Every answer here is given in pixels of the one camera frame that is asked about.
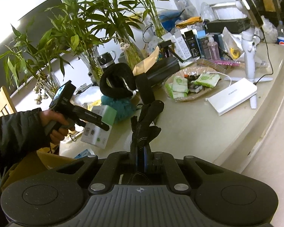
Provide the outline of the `black jacket sleeve forearm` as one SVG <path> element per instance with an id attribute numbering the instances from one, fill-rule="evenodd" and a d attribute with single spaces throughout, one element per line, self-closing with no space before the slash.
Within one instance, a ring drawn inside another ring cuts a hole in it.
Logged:
<path id="1" fill-rule="evenodd" d="M 41 124 L 40 108 L 0 117 L 0 172 L 31 152 L 50 145 Z"/>

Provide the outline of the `person's left hand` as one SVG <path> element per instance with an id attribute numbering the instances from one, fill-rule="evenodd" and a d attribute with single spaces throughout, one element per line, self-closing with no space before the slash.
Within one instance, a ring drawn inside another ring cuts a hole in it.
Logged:
<path id="1" fill-rule="evenodd" d="M 48 134 L 52 144 L 59 145 L 69 131 L 75 131 L 75 127 L 71 127 L 66 118 L 58 112 L 52 110 L 41 111 L 39 117 L 43 127 L 46 127 L 49 123 L 54 123 L 51 132 Z"/>

